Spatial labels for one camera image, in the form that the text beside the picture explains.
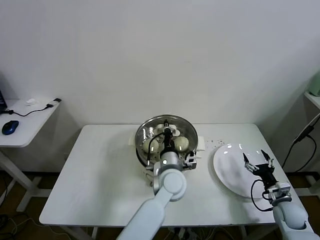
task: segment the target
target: white desk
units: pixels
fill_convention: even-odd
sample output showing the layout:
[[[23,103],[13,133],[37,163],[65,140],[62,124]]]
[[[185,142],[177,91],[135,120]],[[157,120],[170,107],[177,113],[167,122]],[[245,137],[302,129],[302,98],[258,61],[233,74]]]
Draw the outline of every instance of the white desk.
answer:
[[[7,108],[14,110],[19,114],[27,114],[33,110],[43,109],[49,101],[43,101],[41,104],[35,104],[32,106],[26,106],[24,100],[6,100]],[[10,135],[3,135],[0,133],[0,147],[1,148],[23,148],[27,146],[37,135],[42,126],[46,123],[48,118],[57,109],[59,104],[52,108],[48,108],[43,111],[31,113],[28,116],[22,117],[16,114],[1,114],[0,115],[0,127],[11,121],[18,120],[19,125],[15,132]],[[32,197],[48,197],[51,189],[39,189],[37,187],[40,182],[40,177],[35,177],[31,181],[26,175],[24,175],[16,165],[14,165],[8,157],[0,152],[0,167],[13,177],[13,180],[8,185],[7,192],[10,192],[15,182],[19,182],[27,192],[21,200],[21,203],[17,207],[17,212],[23,212],[30,199]],[[0,197],[0,203],[3,201],[5,193]]]
[[[228,226],[275,223],[272,212],[258,211],[250,199],[229,191],[212,170],[218,146],[241,143],[263,149],[274,158],[274,175],[289,182],[264,137],[254,124],[195,124],[205,151],[194,170],[184,171],[187,190],[166,207],[163,226]],[[124,227],[153,190],[144,178],[129,139],[138,125],[83,127],[39,220],[45,225]],[[293,202],[301,205],[292,188]],[[258,200],[261,208],[270,207]],[[64,227],[78,239],[91,239],[78,228]]]

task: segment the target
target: white shelf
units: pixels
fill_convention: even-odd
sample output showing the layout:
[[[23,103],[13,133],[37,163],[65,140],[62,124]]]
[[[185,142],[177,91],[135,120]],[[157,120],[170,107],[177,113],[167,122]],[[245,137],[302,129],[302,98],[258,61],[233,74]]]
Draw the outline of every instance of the white shelf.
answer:
[[[14,110],[19,114],[27,114],[34,110],[43,109],[50,100],[43,100],[41,103],[26,106],[24,100],[6,100],[7,109]],[[43,111],[31,113],[28,116],[19,116],[16,114],[0,114],[0,128],[11,120],[18,120],[19,125],[10,135],[3,135],[0,132],[0,147],[3,148],[23,148],[27,146],[37,135],[48,118],[59,106],[59,103],[54,107],[48,108]]]
[[[305,92],[304,95],[318,108],[320,109],[320,96],[314,96],[309,92]]]

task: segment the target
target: computer mouse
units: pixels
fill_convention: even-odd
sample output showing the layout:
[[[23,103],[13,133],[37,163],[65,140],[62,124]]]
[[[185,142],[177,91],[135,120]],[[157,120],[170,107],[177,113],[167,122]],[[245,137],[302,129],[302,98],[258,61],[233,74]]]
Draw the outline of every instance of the computer mouse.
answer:
[[[10,134],[13,134],[16,130],[16,128],[18,127],[19,125],[19,121],[17,120],[11,120],[11,121],[8,121],[7,123],[5,123],[2,127],[2,133],[4,135],[10,135]]]

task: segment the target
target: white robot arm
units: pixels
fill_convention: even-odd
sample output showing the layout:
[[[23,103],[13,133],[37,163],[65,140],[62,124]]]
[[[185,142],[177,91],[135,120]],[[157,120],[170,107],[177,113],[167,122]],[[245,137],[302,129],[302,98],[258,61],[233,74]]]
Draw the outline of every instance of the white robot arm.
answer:
[[[128,225],[118,236],[118,240],[151,240],[165,220],[165,207],[168,202],[180,200],[187,189],[187,180],[183,169],[194,169],[197,162],[196,156],[190,154],[184,161],[179,159],[172,142],[172,132],[165,127],[164,150],[160,154],[161,161],[148,165],[148,170],[153,170],[153,191],[155,197],[145,201]]]
[[[267,210],[273,211],[275,222],[279,225],[284,240],[320,240],[314,233],[308,221],[308,213],[292,202],[288,183],[279,183],[273,172],[273,159],[261,150],[268,163],[252,165],[245,154],[244,167],[253,175],[262,179],[268,201],[273,206]]]
[[[161,175],[160,190],[153,199],[145,201],[135,213],[118,240],[153,239],[165,220],[165,207],[169,201],[183,197],[187,188],[185,176],[177,169],[165,170]]]

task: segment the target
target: stainless steel pot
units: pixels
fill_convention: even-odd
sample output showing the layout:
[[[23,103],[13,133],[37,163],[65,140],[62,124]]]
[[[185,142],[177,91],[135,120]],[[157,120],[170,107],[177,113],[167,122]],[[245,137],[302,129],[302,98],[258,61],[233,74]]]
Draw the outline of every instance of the stainless steel pot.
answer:
[[[167,121],[170,126],[175,126],[175,134],[172,139],[177,137],[186,137],[189,141],[189,146],[186,151],[179,152],[179,158],[183,160],[185,156],[190,152],[195,152],[198,146],[198,135],[194,126],[182,117],[175,115],[159,115],[152,117],[145,121],[136,131],[135,134],[135,148],[136,155],[143,166],[147,166],[148,154],[143,150],[143,144],[146,140],[152,139],[159,133],[159,126],[163,125]],[[160,161],[160,153],[164,149],[162,144],[163,136],[157,137],[154,141],[158,142],[159,148],[157,152],[151,155],[150,164],[154,164]]]

